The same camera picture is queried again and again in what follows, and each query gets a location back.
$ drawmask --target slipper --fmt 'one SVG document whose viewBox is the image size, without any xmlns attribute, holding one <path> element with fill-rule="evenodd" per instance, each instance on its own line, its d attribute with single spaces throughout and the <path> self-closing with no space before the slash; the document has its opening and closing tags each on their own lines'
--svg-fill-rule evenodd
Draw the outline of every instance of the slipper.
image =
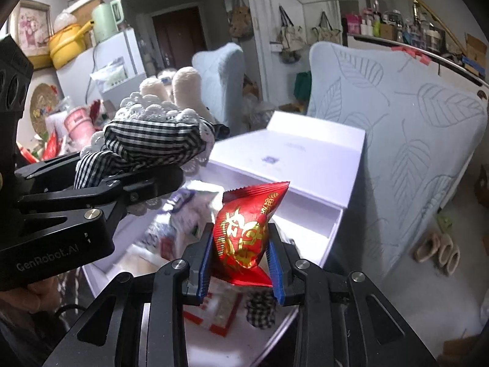
<svg viewBox="0 0 489 367">
<path fill-rule="evenodd" d="M 429 233 L 423 243 L 414 252 L 414 259 L 419 262 L 425 262 L 437 253 L 441 245 L 439 235 L 435 232 Z"/>
<path fill-rule="evenodd" d="M 445 265 L 445 274 L 447 276 L 452 276 L 453 272 L 458 266 L 458 263 L 460 261 L 460 249 L 458 245 L 453 246 L 453 250 L 448 257 L 448 262 Z"/>
<path fill-rule="evenodd" d="M 445 266 L 453 251 L 453 240 L 449 234 L 444 233 L 440 239 L 441 245 L 438 250 L 438 265 L 440 268 Z"/>
</svg>

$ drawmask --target yellow basin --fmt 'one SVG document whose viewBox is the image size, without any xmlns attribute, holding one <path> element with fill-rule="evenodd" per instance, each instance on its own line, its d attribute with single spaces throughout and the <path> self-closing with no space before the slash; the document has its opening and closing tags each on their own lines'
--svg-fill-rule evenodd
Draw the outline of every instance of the yellow basin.
<svg viewBox="0 0 489 367">
<path fill-rule="evenodd" d="M 60 69 L 86 50 L 83 35 L 93 26 L 94 21 L 92 20 L 83 27 L 75 23 L 66 26 L 50 38 L 50 56 L 56 69 Z"/>
</svg>

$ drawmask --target human hand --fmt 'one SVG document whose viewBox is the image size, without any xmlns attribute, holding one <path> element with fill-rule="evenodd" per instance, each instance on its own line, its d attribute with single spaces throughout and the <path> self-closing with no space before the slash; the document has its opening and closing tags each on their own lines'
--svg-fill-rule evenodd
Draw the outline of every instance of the human hand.
<svg viewBox="0 0 489 367">
<path fill-rule="evenodd" d="M 0 291 L 0 299 L 10 305 L 30 313 L 53 310 L 60 304 L 58 291 L 58 278 L 51 277 L 27 288 L 15 288 L 9 291 Z"/>
</svg>

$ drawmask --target electric kettle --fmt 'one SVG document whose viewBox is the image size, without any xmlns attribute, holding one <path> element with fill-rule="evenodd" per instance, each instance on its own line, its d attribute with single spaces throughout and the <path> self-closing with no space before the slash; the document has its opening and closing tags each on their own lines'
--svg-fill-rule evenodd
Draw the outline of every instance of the electric kettle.
<svg viewBox="0 0 489 367">
<path fill-rule="evenodd" d="M 119 32 L 117 25 L 124 20 L 121 0 L 97 5 L 92 11 L 95 41 L 101 43 Z"/>
</svg>

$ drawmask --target framed picture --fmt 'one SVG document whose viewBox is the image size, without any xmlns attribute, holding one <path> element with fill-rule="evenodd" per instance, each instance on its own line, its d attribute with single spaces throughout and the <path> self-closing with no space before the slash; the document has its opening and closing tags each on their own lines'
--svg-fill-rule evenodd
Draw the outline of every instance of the framed picture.
<svg viewBox="0 0 489 367">
<path fill-rule="evenodd" d="M 48 46 L 53 34 L 48 4 L 20 0 L 8 18 L 7 29 L 34 65 L 34 70 L 53 66 Z"/>
</svg>

